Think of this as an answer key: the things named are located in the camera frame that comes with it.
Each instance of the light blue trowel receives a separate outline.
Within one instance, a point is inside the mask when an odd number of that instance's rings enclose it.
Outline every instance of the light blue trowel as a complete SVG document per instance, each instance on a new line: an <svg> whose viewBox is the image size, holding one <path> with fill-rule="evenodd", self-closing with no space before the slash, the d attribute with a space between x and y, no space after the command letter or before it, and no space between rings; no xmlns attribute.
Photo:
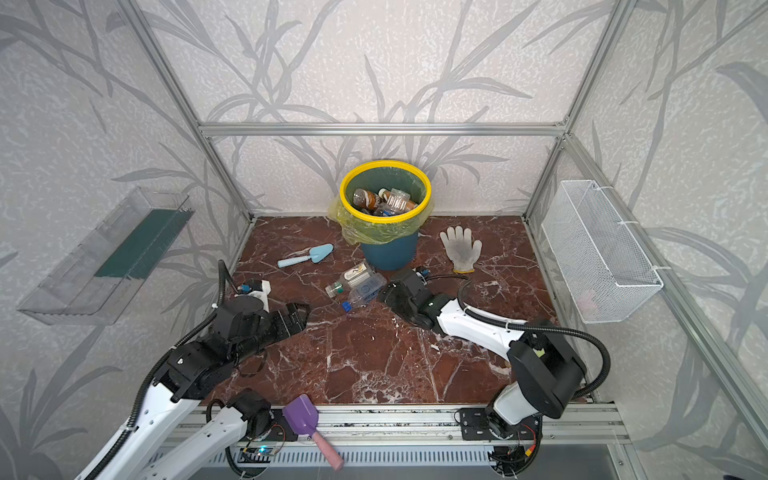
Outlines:
<svg viewBox="0 0 768 480"><path fill-rule="evenodd" d="M283 268L284 266L296 265L297 263L306 262L307 260L312 260L314 263L318 263L331 252L333 252L333 245L331 243L326 243L325 245L310 248L309 255L278 260L277 266Z"/></svg>

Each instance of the wallpaper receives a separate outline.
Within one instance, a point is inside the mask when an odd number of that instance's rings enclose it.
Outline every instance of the wallpaper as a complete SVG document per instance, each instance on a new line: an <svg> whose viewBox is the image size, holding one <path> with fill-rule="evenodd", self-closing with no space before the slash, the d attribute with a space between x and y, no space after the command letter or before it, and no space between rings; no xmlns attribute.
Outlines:
<svg viewBox="0 0 768 480"><path fill-rule="evenodd" d="M768 396L768 2L635 11L577 134Z"/></svg>
<svg viewBox="0 0 768 480"><path fill-rule="evenodd" d="M552 122L614 0L140 4L203 121Z"/></svg>
<svg viewBox="0 0 768 480"><path fill-rule="evenodd" d="M530 225L539 260L550 273L553 293L564 310L561 321L595 335L611 353L611 373L598 389L599 401L618 405L651 480L721 480L724 474L768 478L768 458L661 296L651 297L622 322L582 323L541 221L559 182L583 178L563 153ZM597 350L584 342L574 345L586 360L589 378L594 378L601 367Z"/></svg>
<svg viewBox="0 0 768 480"><path fill-rule="evenodd" d="M0 3L0 478L74 478L127 418L144 375L216 288L247 221L116 6ZM195 209L111 326L48 326L22 298L135 187Z"/></svg>
<svg viewBox="0 0 768 480"><path fill-rule="evenodd" d="M140 4L203 121L474 123L561 121L614 0ZM278 214L325 213L343 175L380 158L425 169L439 214L520 214L551 144L217 139L253 211Z"/></svg>
<svg viewBox="0 0 768 480"><path fill-rule="evenodd" d="M344 176L379 158L421 168L432 182L435 214L520 215L554 143L550 137L456 136L217 140L252 211L279 215L326 214Z"/></svg>

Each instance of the trash can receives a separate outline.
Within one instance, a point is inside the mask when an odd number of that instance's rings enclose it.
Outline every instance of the trash can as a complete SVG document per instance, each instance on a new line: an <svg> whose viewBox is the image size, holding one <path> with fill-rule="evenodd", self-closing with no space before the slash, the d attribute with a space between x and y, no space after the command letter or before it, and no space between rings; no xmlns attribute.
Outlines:
<svg viewBox="0 0 768 480"><path fill-rule="evenodd" d="M394 217L366 215L352 206L358 188L374 192L397 188L419 205ZM406 162L378 160L353 168L343 178L329 216L341 225L347 242L360 243L368 263L379 270L399 270L413 260L419 228L433 208L432 184L424 172Z"/></svg>

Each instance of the work glove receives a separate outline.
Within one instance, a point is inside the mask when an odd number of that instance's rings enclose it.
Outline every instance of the work glove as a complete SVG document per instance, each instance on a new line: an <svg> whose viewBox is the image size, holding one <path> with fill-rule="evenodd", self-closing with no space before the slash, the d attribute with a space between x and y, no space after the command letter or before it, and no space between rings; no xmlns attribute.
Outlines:
<svg viewBox="0 0 768 480"><path fill-rule="evenodd" d="M480 258L482 242L475 240L472 244L472 230L463 230L461 227L448 227L447 232L440 232L440 240L445 245L445 252L453 262L453 271L456 273L472 273L475 271L475 262Z"/></svg>

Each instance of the purple scoop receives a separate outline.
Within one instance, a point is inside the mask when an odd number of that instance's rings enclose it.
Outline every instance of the purple scoop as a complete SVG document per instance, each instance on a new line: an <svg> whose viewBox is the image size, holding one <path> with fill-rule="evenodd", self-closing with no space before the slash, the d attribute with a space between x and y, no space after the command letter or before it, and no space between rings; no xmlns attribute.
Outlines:
<svg viewBox="0 0 768 480"><path fill-rule="evenodd" d="M317 409L306 393L283 407L283 416L288 421L290 428L298 435L311 435L317 447L328 460L328 463L337 472L344 466L344 460L339 453L317 431Z"/></svg>
<svg viewBox="0 0 768 480"><path fill-rule="evenodd" d="M312 435L317 427L317 409L306 393L302 393L291 403L283 407L283 416L288 425L299 435Z"/></svg>

